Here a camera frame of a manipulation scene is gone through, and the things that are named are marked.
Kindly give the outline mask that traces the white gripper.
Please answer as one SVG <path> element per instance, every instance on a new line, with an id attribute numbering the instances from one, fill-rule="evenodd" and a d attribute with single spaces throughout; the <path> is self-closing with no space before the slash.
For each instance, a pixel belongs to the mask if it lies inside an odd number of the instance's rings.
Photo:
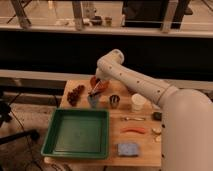
<path id="1" fill-rule="evenodd" d="M 110 74 L 107 70 L 101 70 L 99 68 L 96 69 L 95 76 L 102 81 L 109 81 Z M 94 94 L 96 92 L 101 92 L 101 83 L 98 82 L 94 88 L 89 92 L 89 94 Z"/>

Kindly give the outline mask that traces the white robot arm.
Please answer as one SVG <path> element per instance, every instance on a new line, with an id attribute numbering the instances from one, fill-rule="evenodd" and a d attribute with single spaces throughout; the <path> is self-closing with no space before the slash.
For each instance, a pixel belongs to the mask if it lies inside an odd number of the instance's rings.
<path id="1" fill-rule="evenodd" d="M 161 171 L 213 171 L 213 102 L 194 89 L 180 89 L 122 65 L 114 49 L 97 60 L 95 76 L 114 78 L 162 110 Z"/>

